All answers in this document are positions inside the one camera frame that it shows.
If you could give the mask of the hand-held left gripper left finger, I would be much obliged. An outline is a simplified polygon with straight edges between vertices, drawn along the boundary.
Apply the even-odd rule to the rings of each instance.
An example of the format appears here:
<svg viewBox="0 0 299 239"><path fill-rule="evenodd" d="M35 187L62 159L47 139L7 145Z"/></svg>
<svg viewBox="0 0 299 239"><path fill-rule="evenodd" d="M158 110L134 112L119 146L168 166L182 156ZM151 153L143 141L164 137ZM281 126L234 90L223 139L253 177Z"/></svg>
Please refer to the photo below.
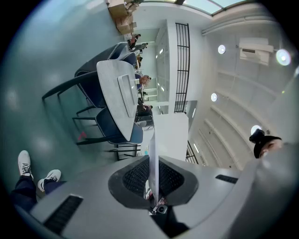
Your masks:
<svg viewBox="0 0 299 239"><path fill-rule="evenodd" d="M45 239L164 239L143 198L149 157L95 167L44 197L31 224Z"/></svg>

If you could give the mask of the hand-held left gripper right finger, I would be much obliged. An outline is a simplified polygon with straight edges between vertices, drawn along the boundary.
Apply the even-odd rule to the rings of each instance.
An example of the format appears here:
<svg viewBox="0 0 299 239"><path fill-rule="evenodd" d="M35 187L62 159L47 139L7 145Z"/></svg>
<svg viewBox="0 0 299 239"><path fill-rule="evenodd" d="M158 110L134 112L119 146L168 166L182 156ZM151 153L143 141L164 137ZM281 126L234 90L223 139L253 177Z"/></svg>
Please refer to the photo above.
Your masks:
<svg viewBox="0 0 299 239"><path fill-rule="evenodd" d="M229 239L232 227L245 204L245 171L190 164L162 156L162 159L196 176L199 186L183 205L168 208L180 225L170 225L177 239Z"/></svg>

